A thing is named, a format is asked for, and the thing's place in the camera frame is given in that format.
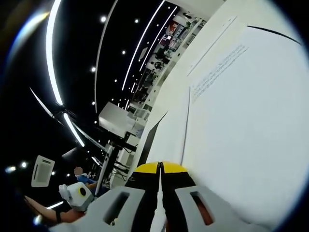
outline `white wall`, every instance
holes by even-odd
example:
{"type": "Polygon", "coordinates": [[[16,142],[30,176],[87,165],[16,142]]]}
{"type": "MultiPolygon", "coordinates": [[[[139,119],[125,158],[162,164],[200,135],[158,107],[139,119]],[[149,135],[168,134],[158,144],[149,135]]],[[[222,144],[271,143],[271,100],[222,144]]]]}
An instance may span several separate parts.
{"type": "Polygon", "coordinates": [[[112,133],[124,137],[132,128],[134,120],[127,116],[128,111],[108,102],[98,117],[99,125],[112,133]]]}
{"type": "Polygon", "coordinates": [[[167,0],[178,5],[195,16],[208,21],[224,3],[223,0],[167,0]]]}
{"type": "MultiPolygon", "coordinates": [[[[197,4],[198,1],[192,0],[185,2],[190,4],[192,2],[195,2],[197,4]]],[[[205,4],[203,7],[199,6],[198,8],[201,11],[205,10],[205,12],[208,10],[207,4],[205,4]]],[[[298,35],[294,32],[294,30],[289,26],[287,21],[282,17],[281,14],[279,14],[278,10],[269,3],[269,1],[227,0],[222,5],[222,7],[213,15],[213,17],[206,23],[200,33],[196,36],[196,38],[187,48],[187,50],[177,62],[176,66],[161,87],[160,92],[156,98],[153,110],[148,118],[148,122],[144,129],[144,134],[140,139],[140,144],[136,151],[134,157],[135,165],[137,165],[139,161],[139,155],[143,150],[149,131],[158,123],[158,121],[167,111],[171,110],[173,106],[177,104],[177,102],[179,102],[184,90],[186,90],[195,79],[199,78],[205,72],[205,70],[211,68],[216,62],[216,60],[227,49],[229,49],[231,45],[238,41],[239,37],[241,36],[243,30],[247,27],[247,25],[274,30],[301,41],[298,35]],[[189,76],[187,76],[191,64],[195,62],[201,51],[206,49],[209,44],[212,43],[212,41],[214,40],[214,38],[216,38],[218,32],[220,31],[222,25],[226,23],[230,18],[235,16],[237,16],[237,19],[233,22],[233,24],[216,42],[215,46],[207,53],[207,55],[202,59],[202,61],[193,70],[193,72],[189,76]]],[[[192,152],[191,154],[192,156],[197,156],[195,160],[198,160],[198,156],[201,155],[194,152],[192,152]]],[[[190,173],[195,172],[194,167],[188,165],[186,167],[188,168],[190,173]]],[[[244,218],[250,222],[268,225],[272,228],[277,225],[277,223],[279,222],[279,215],[282,214],[282,212],[272,211],[273,214],[270,215],[270,211],[267,207],[265,208],[265,213],[268,212],[268,214],[265,214],[264,217],[259,217],[258,215],[255,215],[256,209],[254,207],[252,207],[251,209],[246,208],[246,210],[251,211],[251,215],[244,214],[243,211],[239,210],[239,202],[235,203],[229,201],[229,203],[232,204],[233,208],[238,213],[238,215],[241,216],[241,218],[244,218]]]]}

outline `black ceiling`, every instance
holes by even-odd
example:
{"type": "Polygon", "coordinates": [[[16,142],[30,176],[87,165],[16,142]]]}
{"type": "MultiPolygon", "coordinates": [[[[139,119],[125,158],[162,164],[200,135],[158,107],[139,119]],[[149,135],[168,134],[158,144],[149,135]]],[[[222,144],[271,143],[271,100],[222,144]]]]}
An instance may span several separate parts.
{"type": "MultiPolygon", "coordinates": [[[[47,1],[33,1],[33,11],[45,5],[47,1]]],[[[166,21],[174,5],[165,2],[152,24],[147,30],[144,39],[132,64],[126,81],[125,90],[122,85],[128,70],[133,53],[137,47],[150,18],[161,3],[160,0],[145,2],[142,0],[119,0],[110,18],[101,48],[98,66],[97,101],[98,113],[105,104],[114,98],[130,99],[132,94],[128,91],[139,75],[140,63],[138,57],[143,48],[150,44],[157,36],[158,31],[166,21]]],[[[95,126],[98,119],[94,101],[94,78],[90,71],[95,65],[99,41],[104,24],[100,18],[108,15],[113,0],[81,1],[62,0],[57,13],[53,36],[53,60],[56,80],[64,106],[74,112],[78,117],[80,126],[89,128],[95,126]]],[[[30,38],[14,55],[14,59],[1,64],[0,70],[5,70],[1,76],[6,82],[1,86],[1,153],[5,154],[2,166],[19,166],[22,161],[29,162],[26,169],[17,169],[11,178],[25,193],[33,196],[45,205],[60,200],[57,193],[59,184],[70,184],[75,181],[73,173],[76,165],[84,164],[84,168],[92,166],[87,150],[91,155],[99,157],[101,150],[95,148],[85,138],[86,146],[78,149],[78,159],[74,163],[67,162],[61,155],[74,147],[80,147],[71,131],[64,123],[59,124],[50,118],[40,107],[29,87],[38,95],[43,103],[53,111],[55,97],[51,88],[46,64],[45,39],[48,18],[32,33],[30,38]],[[42,155],[56,161],[56,175],[52,176],[48,188],[31,188],[30,177],[32,165],[37,157],[42,155]]],[[[109,139],[106,134],[95,129],[89,129],[95,140],[101,140],[102,145],[109,139]]]]}

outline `black stripe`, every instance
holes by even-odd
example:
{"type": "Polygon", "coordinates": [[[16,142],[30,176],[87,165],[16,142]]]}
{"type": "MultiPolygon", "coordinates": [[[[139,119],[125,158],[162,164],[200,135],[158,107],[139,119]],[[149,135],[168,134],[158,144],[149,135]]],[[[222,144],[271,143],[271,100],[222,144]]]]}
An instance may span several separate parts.
{"type": "Polygon", "coordinates": [[[301,44],[300,44],[300,42],[298,42],[297,40],[292,39],[291,37],[289,37],[289,36],[287,36],[287,35],[284,35],[284,34],[281,34],[281,33],[277,32],[277,31],[274,31],[274,30],[269,30],[269,29],[266,29],[266,28],[254,27],[254,26],[247,26],[247,27],[250,27],[250,28],[256,28],[256,29],[260,29],[260,30],[268,31],[268,32],[270,32],[270,33],[274,33],[274,34],[277,34],[277,35],[281,35],[281,36],[283,36],[283,37],[285,37],[285,38],[288,38],[288,39],[290,39],[290,40],[294,41],[295,43],[298,43],[299,45],[301,45],[301,44]]]}

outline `ceiling light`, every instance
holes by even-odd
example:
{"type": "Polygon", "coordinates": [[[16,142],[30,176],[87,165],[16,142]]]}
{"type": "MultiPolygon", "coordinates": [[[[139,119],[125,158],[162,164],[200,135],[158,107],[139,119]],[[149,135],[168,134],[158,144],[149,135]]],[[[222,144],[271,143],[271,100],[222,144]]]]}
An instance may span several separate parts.
{"type": "Polygon", "coordinates": [[[49,74],[49,79],[52,84],[54,96],[59,105],[63,105],[63,102],[60,97],[60,93],[57,87],[54,64],[53,64],[53,32],[54,32],[54,24],[56,20],[57,11],[61,0],[55,0],[52,6],[52,9],[49,14],[49,19],[47,23],[47,31],[46,31],[46,61],[47,61],[47,69],[49,74]]]}
{"type": "Polygon", "coordinates": [[[106,16],[102,16],[101,17],[101,23],[105,23],[105,21],[106,21],[106,16]]]}
{"type": "Polygon", "coordinates": [[[133,91],[135,85],[136,85],[136,83],[134,82],[133,87],[132,87],[132,89],[131,89],[131,92],[133,91]]]}
{"type": "Polygon", "coordinates": [[[55,207],[57,207],[57,206],[59,206],[61,204],[63,204],[63,202],[58,202],[58,203],[56,203],[54,205],[51,205],[50,207],[47,207],[47,209],[53,209],[53,208],[55,208],[55,207]]]}
{"type": "Polygon", "coordinates": [[[123,83],[122,89],[121,89],[122,91],[123,91],[124,88],[125,88],[127,76],[129,75],[129,72],[130,72],[130,69],[131,69],[133,60],[134,60],[134,58],[135,58],[135,55],[136,55],[136,53],[137,53],[137,50],[138,50],[139,47],[140,47],[140,44],[141,44],[142,40],[143,40],[143,38],[144,38],[144,35],[145,35],[147,29],[149,28],[150,24],[152,23],[152,21],[153,21],[155,15],[158,13],[158,11],[160,10],[160,8],[161,8],[162,5],[164,4],[164,2],[165,2],[165,0],[163,0],[163,1],[161,2],[161,4],[158,6],[158,8],[157,8],[157,10],[155,11],[154,15],[151,17],[150,21],[148,22],[148,24],[147,24],[147,26],[146,26],[146,28],[145,28],[143,34],[141,35],[140,41],[139,41],[139,43],[138,43],[137,46],[136,46],[135,52],[134,52],[133,57],[132,57],[132,59],[131,59],[131,62],[130,62],[130,64],[129,64],[129,68],[127,69],[126,77],[125,77],[125,80],[124,80],[124,83],[123,83]]]}
{"type": "Polygon", "coordinates": [[[91,158],[98,166],[100,166],[100,163],[97,161],[97,159],[95,157],[92,156],[91,158]]]}
{"type": "Polygon", "coordinates": [[[40,223],[42,222],[42,215],[37,215],[34,219],[33,219],[33,224],[34,225],[40,225],[40,223]]]}
{"type": "Polygon", "coordinates": [[[11,167],[8,167],[5,169],[5,172],[6,173],[11,173],[11,172],[14,172],[16,170],[16,167],[15,166],[11,166],[11,167]]]}
{"type": "Polygon", "coordinates": [[[27,167],[27,163],[26,162],[22,162],[20,165],[22,168],[26,168],[27,167]]]}
{"type": "Polygon", "coordinates": [[[172,13],[170,13],[169,17],[167,18],[167,20],[166,20],[165,23],[163,24],[163,27],[160,29],[159,33],[157,34],[156,38],[154,39],[152,45],[151,45],[150,48],[148,49],[147,55],[145,56],[145,59],[144,59],[144,62],[141,64],[140,71],[141,71],[141,69],[143,68],[144,63],[145,63],[145,61],[147,60],[147,57],[148,57],[148,55],[149,55],[149,53],[150,53],[150,51],[151,51],[153,45],[155,44],[157,38],[159,37],[161,31],[163,30],[164,26],[167,24],[167,22],[168,22],[169,19],[171,18],[172,14],[176,11],[176,9],[177,9],[177,6],[174,8],[174,10],[172,11],[172,13]]]}
{"type": "Polygon", "coordinates": [[[129,104],[129,99],[127,100],[126,102],[126,107],[125,107],[125,110],[127,109],[127,105],[129,104]]]}
{"type": "Polygon", "coordinates": [[[68,116],[67,113],[63,114],[63,117],[65,119],[65,121],[67,122],[67,125],[69,126],[70,130],[72,131],[73,135],[75,136],[75,138],[77,139],[77,141],[80,143],[81,146],[85,146],[85,144],[83,143],[83,141],[81,140],[81,137],[79,137],[78,133],[76,132],[75,128],[72,125],[72,122],[68,116]]]}

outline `paper sheet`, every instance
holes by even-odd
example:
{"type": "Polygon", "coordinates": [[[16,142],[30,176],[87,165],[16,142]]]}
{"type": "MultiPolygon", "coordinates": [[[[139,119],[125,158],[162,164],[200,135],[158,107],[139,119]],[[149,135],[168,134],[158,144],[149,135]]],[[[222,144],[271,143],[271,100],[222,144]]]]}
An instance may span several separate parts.
{"type": "Polygon", "coordinates": [[[211,44],[209,44],[203,52],[197,57],[193,64],[191,64],[190,69],[187,73],[187,76],[195,69],[195,67],[200,63],[200,61],[204,58],[204,56],[209,52],[209,50],[214,46],[214,44],[220,39],[220,37],[224,34],[224,32],[228,29],[228,27],[234,22],[237,16],[230,18],[226,23],[224,23],[218,32],[217,36],[213,39],[211,44]]]}
{"type": "Polygon", "coordinates": [[[245,221],[276,227],[308,179],[308,89],[299,44],[246,28],[191,85],[183,166],[245,221]]]}

